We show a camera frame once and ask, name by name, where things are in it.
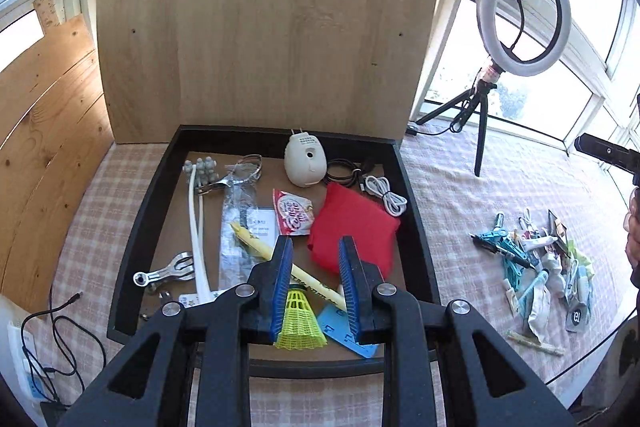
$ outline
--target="yellow shuttlecock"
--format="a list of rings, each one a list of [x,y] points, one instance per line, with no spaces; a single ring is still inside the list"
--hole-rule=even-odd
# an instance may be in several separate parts
[[[314,311],[306,300],[301,284],[290,284],[287,293],[287,304],[284,308],[284,320],[276,347],[284,349],[314,349],[326,345],[326,338]]]

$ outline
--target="white power adapter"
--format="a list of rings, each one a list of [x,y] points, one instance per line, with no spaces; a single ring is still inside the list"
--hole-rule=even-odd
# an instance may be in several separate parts
[[[22,395],[32,402],[41,402],[44,400],[44,398],[42,397],[42,395],[40,395],[40,393],[38,393],[37,389],[34,388],[34,384],[31,380],[29,361],[22,351],[20,327],[8,323],[6,325],[6,329],[7,335],[9,337],[9,350],[11,352],[12,359],[14,359],[14,368],[18,377],[18,384],[20,385]],[[24,330],[24,346],[33,354],[34,357],[36,356],[36,346],[33,342],[33,335],[27,330]],[[44,387],[42,382],[40,381],[40,377],[37,376],[35,371],[33,372],[33,379],[35,380],[38,388],[41,391],[44,391]]]
[[[326,156],[320,140],[308,132],[293,134],[284,150],[284,169],[298,187],[320,182],[326,174]]]

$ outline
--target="checkered tablecloth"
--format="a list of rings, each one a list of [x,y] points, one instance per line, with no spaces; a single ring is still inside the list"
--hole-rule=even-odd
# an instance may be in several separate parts
[[[426,126],[437,130],[438,126]],[[609,331],[630,269],[624,255],[622,231],[625,205],[608,174],[590,159],[504,134],[489,133],[482,177],[473,175],[476,128],[438,137],[407,137],[402,158],[420,210],[443,303],[465,298],[498,331],[517,326],[501,289],[501,264],[476,250],[468,232],[488,230],[499,210],[505,225],[514,227],[524,208],[533,222],[546,223],[552,209],[567,224],[578,247],[592,257],[594,315],[586,333],[564,331],[564,310],[552,303],[548,341],[568,354],[561,359],[527,347],[514,346],[543,379],[587,352]],[[65,314],[94,331],[106,346],[108,359],[120,345],[106,339],[113,287],[146,188],[165,144],[114,146],[76,213],[60,256],[53,284],[53,304],[59,305],[76,291],[82,298]],[[60,330],[78,359],[85,383],[102,367],[94,341],[60,323]],[[38,355],[43,362],[64,369],[65,360],[53,349],[49,321],[35,325]],[[432,364],[440,423],[444,420],[442,392],[436,363]],[[560,393],[571,378],[552,387]],[[63,401],[72,402],[80,387],[75,379],[56,379]],[[379,425],[382,414],[382,376],[339,380],[267,380],[252,378],[251,407],[254,425]]]

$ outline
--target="wooden wall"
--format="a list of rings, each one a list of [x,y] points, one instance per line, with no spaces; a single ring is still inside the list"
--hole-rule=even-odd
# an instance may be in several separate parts
[[[117,142],[181,123],[400,139],[435,0],[97,0]]]
[[[0,292],[46,309],[66,232],[113,142],[81,15],[0,72]]]

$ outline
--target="person's hand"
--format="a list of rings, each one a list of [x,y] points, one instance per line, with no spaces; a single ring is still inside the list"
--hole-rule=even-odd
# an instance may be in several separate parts
[[[636,189],[629,196],[629,212],[626,213],[624,229],[628,232],[626,236],[626,257],[635,268],[640,262],[640,221],[638,216],[638,201],[636,200]]]

